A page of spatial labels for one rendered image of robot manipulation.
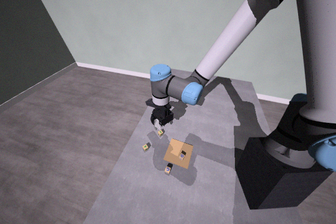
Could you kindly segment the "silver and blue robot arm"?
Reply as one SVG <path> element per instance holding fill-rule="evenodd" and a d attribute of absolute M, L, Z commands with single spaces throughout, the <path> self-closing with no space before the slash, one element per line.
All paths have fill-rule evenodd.
<path fill-rule="evenodd" d="M 172 75 L 165 64 L 150 69 L 152 98 L 164 106 L 170 97 L 196 105 L 203 88 L 225 61 L 283 0 L 244 0 L 190 77 Z M 336 0 L 296 0 L 306 93 L 293 96 L 277 128 L 265 137 L 274 158 L 301 169 L 315 162 L 336 172 Z"/>

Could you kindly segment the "peach flat mat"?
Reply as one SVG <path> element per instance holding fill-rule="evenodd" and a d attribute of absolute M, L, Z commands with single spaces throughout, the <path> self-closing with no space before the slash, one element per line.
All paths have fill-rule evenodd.
<path fill-rule="evenodd" d="M 192 145 L 171 139 L 169 147 L 164 156 L 164 160 L 188 169 L 192 150 Z M 183 160 L 179 159 L 181 153 L 185 155 Z"/>

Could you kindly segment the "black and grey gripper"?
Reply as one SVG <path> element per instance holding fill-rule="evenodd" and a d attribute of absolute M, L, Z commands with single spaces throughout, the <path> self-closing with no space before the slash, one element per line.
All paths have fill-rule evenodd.
<path fill-rule="evenodd" d="M 157 128 L 161 130 L 160 126 L 167 123 L 170 124 L 170 121 L 173 120 L 174 113 L 170 110 L 172 106 L 169 104 L 169 102 L 164 106 L 159 106 L 156 104 L 154 104 L 154 106 L 157 108 L 153 109 L 150 120 L 156 130 Z"/>

